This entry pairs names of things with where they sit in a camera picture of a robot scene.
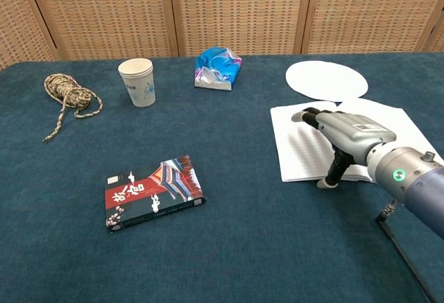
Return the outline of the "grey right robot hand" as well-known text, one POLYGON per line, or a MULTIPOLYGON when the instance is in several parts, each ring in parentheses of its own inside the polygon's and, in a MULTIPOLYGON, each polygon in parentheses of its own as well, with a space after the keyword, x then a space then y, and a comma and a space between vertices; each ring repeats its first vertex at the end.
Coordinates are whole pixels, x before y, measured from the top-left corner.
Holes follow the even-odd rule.
POLYGON ((393 131, 359 114, 308 107, 293 114, 291 120, 317 129, 332 145, 334 160, 327 175, 316 183, 319 189, 337 187, 349 166, 367 166, 374 147, 397 139, 393 131))

